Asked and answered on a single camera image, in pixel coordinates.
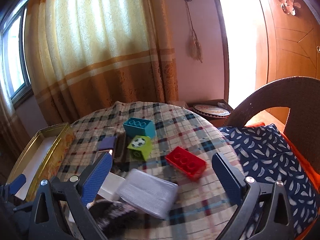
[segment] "plaid tablecloth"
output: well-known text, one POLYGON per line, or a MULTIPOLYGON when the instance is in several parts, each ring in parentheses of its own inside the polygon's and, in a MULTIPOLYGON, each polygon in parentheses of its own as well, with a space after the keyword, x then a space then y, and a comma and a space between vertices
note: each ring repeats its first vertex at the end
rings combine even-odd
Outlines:
POLYGON ((225 227, 236 206, 231 206, 211 166, 212 155, 224 153, 230 163, 241 169, 233 148, 222 134, 199 115, 177 106, 161 103, 116 102, 109 109, 95 111, 74 122, 76 139, 66 155, 58 177, 65 181, 79 175, 97 158, 96 150, 105 136, 124 131, 123 123, 130 117, 153 120, 156 137, 147 162, 127 156, 120 175, 132 168, 143 170, 179 185, 178 199, 165 220, 141 215, 134 226, 120 239, 215 239, 225 227), (180 146, 207 162, 207 169, 197 182, 191 182, 170 166, 165 156, 180 146))

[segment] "chair backrest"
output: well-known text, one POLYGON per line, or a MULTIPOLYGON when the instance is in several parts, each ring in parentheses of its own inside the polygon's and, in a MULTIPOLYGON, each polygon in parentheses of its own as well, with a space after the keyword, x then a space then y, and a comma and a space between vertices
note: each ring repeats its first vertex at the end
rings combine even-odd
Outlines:
POLYGON ((290 108, 284 134, 320 173, 320 80, 310 77, 282 78, 268 83, 229 116, 224 126, 244 127, 259 112, 290 108))

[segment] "navy blue cushion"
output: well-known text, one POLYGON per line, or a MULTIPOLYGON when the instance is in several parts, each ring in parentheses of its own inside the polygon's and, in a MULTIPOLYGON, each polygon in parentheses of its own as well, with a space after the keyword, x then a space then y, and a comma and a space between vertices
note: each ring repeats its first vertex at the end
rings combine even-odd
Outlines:
MULTIPOLYGON (((297 237, 317 218, 319 195, 277 127, 271 124, 242 129, 221 127, 219 130, 233 146, 246 176, 263 183, 276 180, 284 183, 297 237)), ((261 210, 262 203, 259 203, 243 239, 250 237, 261 210)))

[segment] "teal toy block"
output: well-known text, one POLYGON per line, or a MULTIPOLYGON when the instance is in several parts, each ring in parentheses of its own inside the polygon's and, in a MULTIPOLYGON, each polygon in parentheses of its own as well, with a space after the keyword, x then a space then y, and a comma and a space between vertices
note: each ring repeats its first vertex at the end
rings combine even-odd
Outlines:
POLYGON ((156 127, 152 120, 131 117, 124 122, 123 126, 130 138, 141 135, 148 136, 152 139, 156 136, 156 127))
POLYGON ((137 135, 127 146, 132 158, 147 161, 152 151, 152 141, 150 137, 137 135))

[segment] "curtain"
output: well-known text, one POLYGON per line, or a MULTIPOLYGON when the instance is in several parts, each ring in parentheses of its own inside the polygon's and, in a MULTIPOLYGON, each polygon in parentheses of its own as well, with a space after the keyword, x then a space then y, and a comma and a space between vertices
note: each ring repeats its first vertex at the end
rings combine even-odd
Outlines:
POLYGON ((15 112, 0 67, 0 161, 15 163, 31 138, 15 112))
POLYGON ((178 100, 164 0, 30 0, 25 58, 49 125, 116 101, 178 100))

